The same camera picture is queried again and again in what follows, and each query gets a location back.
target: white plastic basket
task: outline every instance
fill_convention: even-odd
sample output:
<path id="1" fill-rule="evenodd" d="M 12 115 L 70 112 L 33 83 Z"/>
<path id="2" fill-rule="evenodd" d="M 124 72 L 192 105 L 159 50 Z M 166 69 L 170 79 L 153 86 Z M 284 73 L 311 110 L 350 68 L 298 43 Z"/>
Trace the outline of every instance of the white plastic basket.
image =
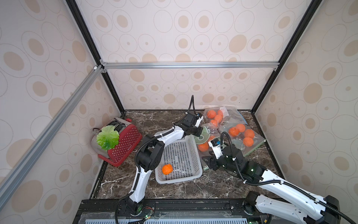
<path id="1" fill-rule="evenodd" d="M 168 175 L 162 172 L 166 164 L 173 166 L 173 171 Z M 193 135 L 187 135 L 166 146 L 160 163 L 155 168 L 155 179 L 160 184 L 193 180 L 201 177 L 202 174 L 203 169 Z"/>

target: dark marble surface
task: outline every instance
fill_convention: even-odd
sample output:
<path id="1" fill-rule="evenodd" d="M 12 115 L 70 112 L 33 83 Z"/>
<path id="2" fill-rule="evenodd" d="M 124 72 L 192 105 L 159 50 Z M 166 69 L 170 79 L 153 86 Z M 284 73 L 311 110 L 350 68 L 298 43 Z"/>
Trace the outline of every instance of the dark marble surface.
<path id="1" fill-rule="evenodd" d="M 161 130 L 171 128 L 171 123 L 177 121 L 184 114 L 182 110 L 156 111 L 128 111 L 126 118 L 132 119 L 140 133 L 145 136 Z M 258 133 L 257 126 L 249 112 L 241 112 L 248 126 Z M 138 146 L 119 167 L 108 164 L 97 199 L 117 199 L 126 195 L 133 184 L 135 177 L 134 155 Z M 265 144 L 246 157 L 247 160 L 258 162 L 276 172 Z M 147 199 L 207 199 L 207 198 L 245 198 L 249 191 L 257 191 L 268 197 L 278 197 L 275 194 L 259 187 L 243 184 L 241 180 L 227 174 L 225 170 L 206 170 L 200 178 L 175 184 L 159 184 L 155 180 L 153 171 L 145 191 Z"/>

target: fake lettuce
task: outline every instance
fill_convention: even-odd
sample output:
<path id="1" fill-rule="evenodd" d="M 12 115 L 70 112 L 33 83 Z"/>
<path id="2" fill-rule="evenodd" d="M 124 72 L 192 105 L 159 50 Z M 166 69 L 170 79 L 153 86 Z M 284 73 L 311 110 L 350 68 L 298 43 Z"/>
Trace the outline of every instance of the fake lettuce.
<path id="1" fill-rule="evenodd" d="M 97 135 L 97 143 L 103 150 L 113 149 L 118 145 L 119 134 L 113 125 L 105 126 Z"/>

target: plastic bag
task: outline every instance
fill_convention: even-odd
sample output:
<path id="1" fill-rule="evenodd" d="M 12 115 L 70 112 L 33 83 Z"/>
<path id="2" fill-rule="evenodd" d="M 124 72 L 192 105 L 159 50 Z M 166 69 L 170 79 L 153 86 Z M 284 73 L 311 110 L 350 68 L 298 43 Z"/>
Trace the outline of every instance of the plastic bag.
<path id="1" fill-rule="evenodd" d="M 216 127 L 228 121 L 247 124 L 239 111 L 232 106 L 219 106 L 206 109 L 204 110 L 203 116 L 205 123 L 212 123 Z"/>
<path id="2" fill-rule="evenodd" d="M 211 156 L 214 154 L 213 150 L 209 147 L 208 142 L 216 137 L 220 137 L 220 133 L 217 128 L 212 124 L 203 124 L 203 131 L 199 137 L 195 137 L 195 143 L 197 144 L 200 162 L 202 164 L 203 170 L 209 169 L 208 165 L 203 161 L 202 157 Z"/>
<path id="3" fill-rule="evenodd" d="M 223 122 L 218 131 L 220 133 L 229 133 L 231 142 L 242 151 L 244 157 L 255 151 L 266 141 L 261 135 L 242 123 Z"/>

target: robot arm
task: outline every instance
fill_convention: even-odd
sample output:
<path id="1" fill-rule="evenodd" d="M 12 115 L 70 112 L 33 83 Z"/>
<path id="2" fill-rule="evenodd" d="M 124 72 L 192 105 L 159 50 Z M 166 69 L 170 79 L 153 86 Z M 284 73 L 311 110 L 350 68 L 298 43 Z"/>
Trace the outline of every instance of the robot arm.
<path id="1" fill-rule="evenodd" d="M 133 193 L 129 196 L 127 201 L 128 207 L 134 214 L 138 214 L 142 209 L 142 201 L 145 196 L 149 176 L 158 166 L 164 147 L 190 134 L 199 137 L 203 130 L 203 128 L 199 126 L 202 120 L 203 115 L 201 113 L 192 114 L 187 112 L 184 118 L 177 123 L 173 123 L 171 129 L 157 132 L 154 135 L 147 134 L 143 138 L 143 144 L 135 157 L 137 170 L 130 191 L 130 193 Z"/>
<path id="2" fill-rule="evenodd" d="M 339 202 L 334 197 L 323 198 L 312 194 L 280 178 L 264 166 L 253 161 L 246 161 L 241 150 L 233 145 L 231 145 L 231 149 L 230 145 L 220 144 L 219 138 L 213 139 L 209 145 L 212 147 L 214 155 L 203 157 L 209 168 L 217 170 L 223 167 L 237 173 L 237 167 L 239 167 L 244 183 L 269 190 L 289 202 L 270 199 L 251 191 L 244 202 L 247 213 L 253 214 L 255 211 L 269 213 L 298 224 L 339 224 L 340 217 L 324 206 L 328 205 L 339 210 Z"/>

